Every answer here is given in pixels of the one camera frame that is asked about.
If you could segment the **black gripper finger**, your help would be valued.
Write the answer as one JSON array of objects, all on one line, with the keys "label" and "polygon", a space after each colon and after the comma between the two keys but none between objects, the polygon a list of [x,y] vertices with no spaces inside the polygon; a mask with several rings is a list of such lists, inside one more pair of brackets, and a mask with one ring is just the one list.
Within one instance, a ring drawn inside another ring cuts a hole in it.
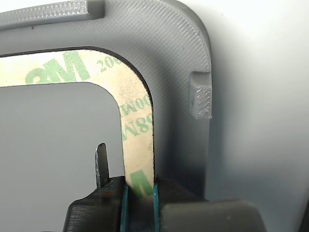
[{"label": "black gripper finger", "polygon": [[67,210],[64,232],[127,232],[128,186],[124,176],[109,177],[106,145],[95,153],[97,188]]},{"label": "black gripper finger", "polygon": [[264,232],[261,214],[239,199],[208,201],[182,185],[157,177],[154,185],[157,232]]}]

